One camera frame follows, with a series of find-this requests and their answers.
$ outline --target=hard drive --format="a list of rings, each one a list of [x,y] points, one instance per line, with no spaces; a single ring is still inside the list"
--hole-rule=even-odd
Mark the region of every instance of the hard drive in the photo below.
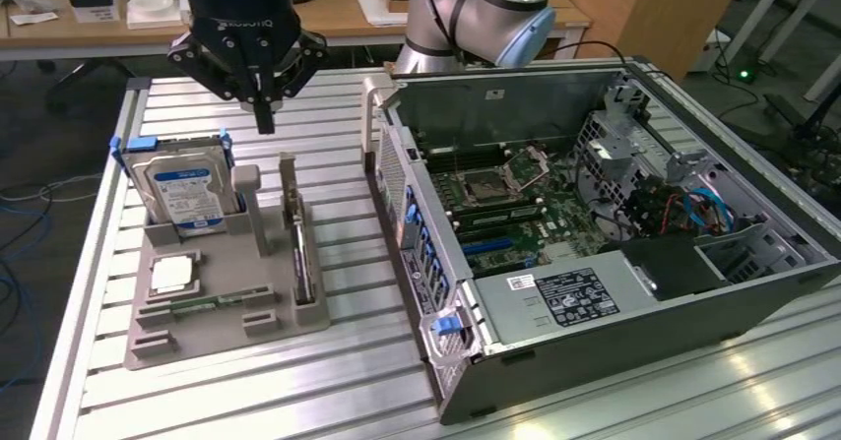
[[[173,223],[189,237],[225,231],[225,216],[243,212],[231,185],[231,140],[226,133],[193,139],[112,141],[148,210],[151,223]]]

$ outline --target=power supply label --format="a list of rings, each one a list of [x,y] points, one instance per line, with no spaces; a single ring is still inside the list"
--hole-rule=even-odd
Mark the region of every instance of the power supply label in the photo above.
[[[537,283],[554,321],[562,327],[620,313],[617,302],[592,268],[537,280]]]

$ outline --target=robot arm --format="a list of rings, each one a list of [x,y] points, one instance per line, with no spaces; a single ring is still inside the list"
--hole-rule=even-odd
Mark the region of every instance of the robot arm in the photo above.
[[[273,134],[283,98],[298,94],[327,59],[326,40],[301,29],[293,0],[190,4],[190,32],[174,42],[169,60],[221,98],[239,100],[261,134]]]
[[[452,42],[500,67],[529,64],[554,26],[548,0],[409,0],[406,44],[397,60],[397,74],[454,71],[461,67]]]

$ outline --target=aluminum table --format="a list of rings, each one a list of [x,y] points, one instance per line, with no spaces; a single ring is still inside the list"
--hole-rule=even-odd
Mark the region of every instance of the aluminum table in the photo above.
[[[263,169],[262,202],[281,194],[274,156],[297,153],[333,327],[123,369],[146,211],[110,160],[32,438],[841,438],[837,283],[720,346],[472,423],[438,424],[361,164],[361,82],[377,71],[321,73],[286,102],[269,137],[237,103],[187,79],[155,80],[126,93],[118,134],[177,137],[226,128],[238,163]]]

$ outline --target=motherboard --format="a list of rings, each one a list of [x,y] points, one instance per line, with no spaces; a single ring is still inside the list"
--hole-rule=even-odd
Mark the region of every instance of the motherboard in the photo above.
[[[541,143],[427,159],[477,279],[594,255],[609,242],[573,186],[574,160]]]

